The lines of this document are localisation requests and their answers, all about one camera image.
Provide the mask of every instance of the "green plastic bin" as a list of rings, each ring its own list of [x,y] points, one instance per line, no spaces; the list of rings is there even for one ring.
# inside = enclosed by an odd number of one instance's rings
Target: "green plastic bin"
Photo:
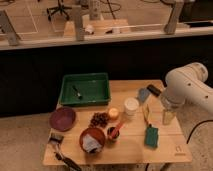
[[[82,95],[79,98],[76,90]],[[59,103],[68,106],[107,105],[110,101],[107,73],[71,74],[63,77]]]

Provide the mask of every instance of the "green block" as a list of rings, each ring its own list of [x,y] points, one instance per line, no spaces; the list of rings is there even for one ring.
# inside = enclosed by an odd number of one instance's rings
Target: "green block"
[[[158,128],[149,125],[146,129],[145,144],[152,148],[158,147]]]

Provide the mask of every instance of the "chair leg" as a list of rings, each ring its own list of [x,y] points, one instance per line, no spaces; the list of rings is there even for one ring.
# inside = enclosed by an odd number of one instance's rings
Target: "chair leg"
[[[56,12],[60,12],[60,14],[62,15],[63,13],[65,14],[65,17],[67,20],[70,19],[69,14],[65,11],[68,9],[72,9],[71,7],[67,7],[62,5],[61,3],[58,3],[57,7],[52,7],[52,8],[47,8],[47,14],[48,14],[48,20],[51,21],[51,16],[53,16]]]
[[[65,16],[66,16],[66,19],[67,19],[67,20],[69,20],[69,19],[70,19],[70,16],[69,16],[69,14],[68,14],[68,13],[67,13],[65,10],[63,10],[62,12],[65,14]]]

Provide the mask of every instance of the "cable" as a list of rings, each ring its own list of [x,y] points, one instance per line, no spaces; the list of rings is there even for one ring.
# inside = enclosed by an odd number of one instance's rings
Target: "cable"
[[[145,171],[148,171],[149,163],[146,164]]]
[[[147,2],[147,3],[158,3],[158,2],[160,2],[160,0],[140,0],[140,1]]]
[[[207,123],[207,122],[213,122],[213,119],[201,121],[201,122],[199,122],[198,124],[196,124],[196,125],[192,128],[192,130],[191,130],[191,132],[189,133],[189,136],[188,136],[188,138],[187,138],[187,141],[186,141],[187,144],[189,143],[189,141],[190,141],[190,139],[191,139],[193,133],[195,132],[195,130],[196,130],[200,125],[202,125],[202,124],[204,124],[204,123]],[[148,168],[149,168],[149,163],[146,164],[145,171],[148,171]]]
[[[200,126],[201,124],[206,123],[206,122],[213,122],[213,120],[212,120],[212,119],[209,119],[209,120],[205,120],[205,121],[202,121],[202,122],[199,122],[198,124],[196,124],[196,125],[193,127],[193,129],[191,130],[191,132],[190,132],[190,134],[189,134],[189,136],[188,136],[188,139],[187,139],[187,141],[186,141],[187,144],[189,143],[189,141],[190,141],[190,139],[191,139],[191,137],[192,137],[194,131],[197,129],[197,127]]]
[[[102,0],[100,0],[101,3],[108,5],[108,2],[104,2]],[[121,9],[121,4],[115,3],[115,2],[109,2],[111,4],[111,6],[117,6],[117,9],[113,9],[113,12],[119,11]],[[111,13],[111,11],[101,11],[102,13]]]
[[[165,5],[173,5],[174,4],[173,2],[165,2],[164,0],[160,0],[160,1]]]
[[[100,0],[101,3],[106,4],[106,5],[109,6],[110,11],[101,11],[101,12],[102,12],[102,13],[111,13],[113,19],[116,19],[116,16],[115,16],[114,12],[119,11],[119,10],[121,9],[121,5],[118,4],[118,3],[109,2],[109,0],[106,0],[106,1],[107,1],[107,2],[104,2],[104,1]]]

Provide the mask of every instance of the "paper cup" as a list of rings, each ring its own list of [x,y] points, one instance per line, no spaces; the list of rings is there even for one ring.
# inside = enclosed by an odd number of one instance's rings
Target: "paper cup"
[[[114,33],[114,34],[120,34],[121,33],[121,29],[119,27],[113,27],[112,28],[112,33]]]
[[[139,102],[136,98],[130,97],[124,101],[124,111],[128,116],[134,116],[139,107]]]

